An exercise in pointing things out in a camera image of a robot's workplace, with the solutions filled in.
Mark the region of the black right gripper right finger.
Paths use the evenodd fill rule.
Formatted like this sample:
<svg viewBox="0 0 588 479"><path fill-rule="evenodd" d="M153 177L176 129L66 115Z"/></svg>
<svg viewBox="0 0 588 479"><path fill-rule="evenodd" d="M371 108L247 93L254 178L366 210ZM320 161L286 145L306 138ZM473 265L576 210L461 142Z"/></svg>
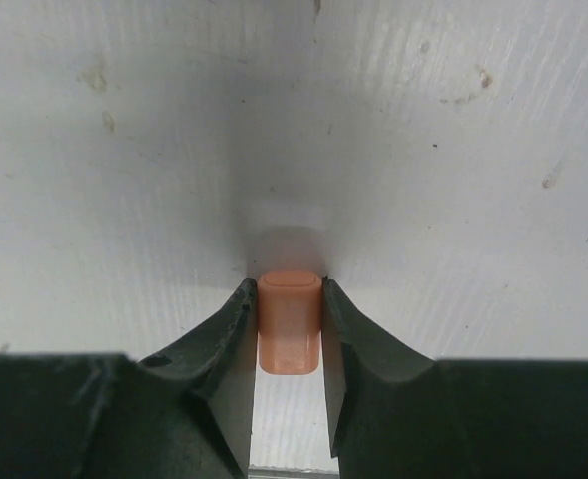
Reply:
<svg viewBox="0 0 588 479"><path fill-rule="evenodd" d="M588 361L430 359L323 283L331 455L343 478L588 478Z"/></svg>

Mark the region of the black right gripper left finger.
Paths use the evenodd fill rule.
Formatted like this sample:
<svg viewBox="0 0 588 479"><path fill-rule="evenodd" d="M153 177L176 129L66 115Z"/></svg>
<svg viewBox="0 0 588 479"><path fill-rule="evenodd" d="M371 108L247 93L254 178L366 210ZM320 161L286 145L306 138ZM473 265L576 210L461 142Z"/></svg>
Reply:
<svg viewBox="0 0 588 479"><path fill-rule="evenodd" d="M257 285L188 333L118 353L0 353L0 478L244 478Z"/></svg>

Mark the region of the orange capped grey highlighter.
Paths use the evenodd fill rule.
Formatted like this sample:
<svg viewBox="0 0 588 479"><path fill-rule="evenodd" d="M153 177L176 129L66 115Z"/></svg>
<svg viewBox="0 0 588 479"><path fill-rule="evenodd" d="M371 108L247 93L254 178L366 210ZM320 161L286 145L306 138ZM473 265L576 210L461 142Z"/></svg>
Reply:
<svg viewBox="0 0 588 479"><path fill-rule="evenodd" d="M258 282L259 364L272 375L307 375L319 365L321 279L303 270Z"/></svg>

